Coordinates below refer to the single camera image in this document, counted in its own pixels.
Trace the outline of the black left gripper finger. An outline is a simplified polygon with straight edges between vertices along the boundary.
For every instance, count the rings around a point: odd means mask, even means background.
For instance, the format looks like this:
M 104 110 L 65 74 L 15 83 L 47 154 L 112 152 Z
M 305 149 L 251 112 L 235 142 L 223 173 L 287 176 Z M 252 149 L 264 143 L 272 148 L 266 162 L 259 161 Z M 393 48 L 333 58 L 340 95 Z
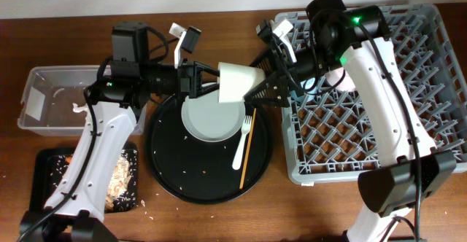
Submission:
M 199 89 L 199 96 L 207 95 L 219 89 L 219 84 L 216 82 L 208 82 L 201 85 Z
M 201 76 L 203 73 L 208 73 L 208 74 L 211 74 L 215 77 L 218 77 L 220 76 L 220 71 L 218 69 L 214 69 L 204 63 L 201 63 L 201 62 L 198 62 L 196 61 L 195 62 L 195 72 L 197 75 Z

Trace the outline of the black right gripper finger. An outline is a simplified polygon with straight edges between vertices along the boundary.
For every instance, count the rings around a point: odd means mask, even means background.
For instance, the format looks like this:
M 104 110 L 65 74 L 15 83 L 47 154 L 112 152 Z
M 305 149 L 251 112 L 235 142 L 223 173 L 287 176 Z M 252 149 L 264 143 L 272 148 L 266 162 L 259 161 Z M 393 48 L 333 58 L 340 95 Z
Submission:
M 279 73 L 279 55 L 276 49 L 264 49 L 250 64 L 250 67 L 260 69 L 266 78 L 276 77 Z
M 285 74 L 274 72 L 244 95 L 244 101 L 252 105 L 289 107 L 289 79 Z

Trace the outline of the cream plastic cup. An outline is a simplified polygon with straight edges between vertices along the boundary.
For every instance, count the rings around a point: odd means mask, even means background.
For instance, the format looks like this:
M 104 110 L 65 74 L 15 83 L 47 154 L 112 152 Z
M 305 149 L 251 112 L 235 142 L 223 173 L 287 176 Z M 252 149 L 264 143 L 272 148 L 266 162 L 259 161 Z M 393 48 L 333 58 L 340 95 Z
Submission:
M 218 70 L 220 103 L 243 102 L 244 96 L 266 78 L 262 69 L 251 66 L 219 62 Z

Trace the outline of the white plastic fork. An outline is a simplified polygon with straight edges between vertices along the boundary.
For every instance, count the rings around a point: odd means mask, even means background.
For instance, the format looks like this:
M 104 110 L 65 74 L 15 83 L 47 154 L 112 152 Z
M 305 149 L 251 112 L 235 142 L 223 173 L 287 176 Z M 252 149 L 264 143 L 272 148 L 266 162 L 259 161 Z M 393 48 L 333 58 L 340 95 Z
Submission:
M 247 134 L 250 132 L 251 124 L 252 124 L 252 116 L 246 115 L 244 118 L 244 122 L 242 123 L 242 126 L 241 126 L 241 137 L 240 137 L 239 144 L 236 149 L 236 153 L 234 155 L 233 162 L 232 162 L 232 169 L 234 170 L 239 170 L 241 167 L 244 143 L 246 141 Z

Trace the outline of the white napkin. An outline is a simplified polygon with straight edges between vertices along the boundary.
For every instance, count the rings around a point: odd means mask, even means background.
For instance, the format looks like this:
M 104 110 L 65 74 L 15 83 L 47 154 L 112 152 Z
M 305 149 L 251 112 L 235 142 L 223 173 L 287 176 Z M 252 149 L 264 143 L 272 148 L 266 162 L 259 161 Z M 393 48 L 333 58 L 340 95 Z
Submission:
M 74 113 L 77 113 L 77 114 L 78 114 L 78 113 L 81 113 L 81 112 L 86 112 L 86 113 L 89 113 L 89 112 L 90 112 L 87 104 L 84 104 L 84 105 L 82 105 L 82 106 L 79 106 L 78 104 L 73 103 L 72 105 L 73 105 L 72 111 L 73 111 Z

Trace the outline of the blue plastic cup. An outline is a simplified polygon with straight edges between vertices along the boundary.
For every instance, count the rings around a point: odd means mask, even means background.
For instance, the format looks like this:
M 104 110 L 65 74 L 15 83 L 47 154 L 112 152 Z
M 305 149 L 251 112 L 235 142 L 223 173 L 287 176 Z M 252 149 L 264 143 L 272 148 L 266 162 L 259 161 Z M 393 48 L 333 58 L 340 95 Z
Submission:
M 306 81 L 301 82 L 301 86 L 303 89 L 308 90 L 310 89 L 313 84 L 314 84 L 315 78 L 308 79 Z M 309 102 L 314 99 L 313 95 L 310 95 L 309 93 L 304 94 L 304 101 Z

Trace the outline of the pink bowl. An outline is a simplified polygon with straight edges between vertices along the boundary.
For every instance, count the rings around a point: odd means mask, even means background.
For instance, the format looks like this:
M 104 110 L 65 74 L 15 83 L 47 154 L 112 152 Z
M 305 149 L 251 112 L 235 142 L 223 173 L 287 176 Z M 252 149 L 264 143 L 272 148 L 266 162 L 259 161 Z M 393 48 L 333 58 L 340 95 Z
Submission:
M 329 71 L 325 74 L 326 82 L 330 86 L 336 86 L 336 89 L 340 92 L 354 92 L 356 91 L 356 86 L 349 74 L 343 69 L 338 68 L 333 71 Z

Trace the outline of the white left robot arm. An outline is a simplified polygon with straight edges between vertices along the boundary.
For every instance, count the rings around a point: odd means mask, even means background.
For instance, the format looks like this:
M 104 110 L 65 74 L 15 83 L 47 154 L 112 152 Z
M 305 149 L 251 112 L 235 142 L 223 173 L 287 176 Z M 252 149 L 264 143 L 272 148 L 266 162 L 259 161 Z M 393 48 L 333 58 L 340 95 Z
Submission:
M 152 94 L 184 100 L 217 89 L 215 85 L 202 85 L 202 74 L 218 76 L 217 69 L 181 57 L 182 51 L 194 51 L 201 31 L 173 24 L 169 33 L 177 40 L 171 64 L 164 63 L 166 53 L 150 56 L 149 34 L 169 48 L 166 37 L 154 28 L 139 21 L 124 21 L 113 27 L 112 54 L 99 66 L 96 81 L 83 91 L 87 115 L 72 161 L 43 211 L 23 215 L 19 241 L 117 240 L 103 223 L 104 200 L 141 109 Z

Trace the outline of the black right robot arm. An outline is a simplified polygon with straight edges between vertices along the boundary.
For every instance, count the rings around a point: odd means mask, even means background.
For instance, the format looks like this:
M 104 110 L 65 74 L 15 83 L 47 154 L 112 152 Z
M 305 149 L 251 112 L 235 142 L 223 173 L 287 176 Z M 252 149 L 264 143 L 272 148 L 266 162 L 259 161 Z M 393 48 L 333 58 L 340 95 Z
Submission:
M 343 241 L 386 241 L 409 212 L 451 177 L 456 161 L 424 128 L 396 65 L 390 29 L 375 5 L 347 9 L 342 0 L 313 0 L 306 7 L 309 38 L 295 52 L 288 20 L 258 25 L 266 49 L 250 66 L 220 63 L 217 82 L 198 94 L 217 91 L 221 103 L 286 107 L 291 92 L 320 94 L 308 79 L 341 69 L 363 102 L 378 151 L 379 168 L 358 176 L 363 207 Z

